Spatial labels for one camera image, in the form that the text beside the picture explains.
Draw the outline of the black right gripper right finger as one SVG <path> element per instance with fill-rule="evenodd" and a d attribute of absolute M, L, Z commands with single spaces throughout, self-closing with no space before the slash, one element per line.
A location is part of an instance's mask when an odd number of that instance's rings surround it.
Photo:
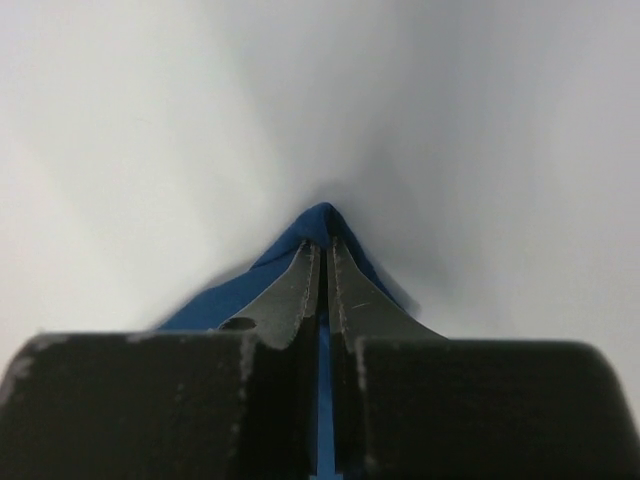
<path fill-rule="evenodd" d="M 335 466 L 347 479 L 635 479 L 639 435 L 580 342 L 453 340 L 327 254 Z"/>

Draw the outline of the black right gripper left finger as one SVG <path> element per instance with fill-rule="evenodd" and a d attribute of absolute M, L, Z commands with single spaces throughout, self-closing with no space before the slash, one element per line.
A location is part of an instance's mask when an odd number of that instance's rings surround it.
<path fill-rule="evenodd" d="M 41 334 L 1 384 L 5 479 L 306 479 L 320 249 L 216 330 Z"/>

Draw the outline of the blue t shirt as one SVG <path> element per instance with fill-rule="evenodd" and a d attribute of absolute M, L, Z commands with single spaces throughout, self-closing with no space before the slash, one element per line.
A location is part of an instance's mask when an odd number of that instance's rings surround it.
<path fill-rule="evenodd" d="M 280 237 L 244 273 L 221 284 L 208 286 L 162 321 L 160 331 L 204 331 L 216 329 L 223 321 L 237 314 L 270 286 L 291 263 L 299 245 L 311 241 L 322 249 L 331 247 L 332 239 L 340 237 L 347 245 L 358 268 L 385 295 L 390 292 L 367 258 L 360 242 L 341 213 L 327 202 L 302 212 Z M 332 404 L 332 374 L 327 295 L 319 295 L 318 314 L 318 479 L 340 479 L 335 471 Z"/>

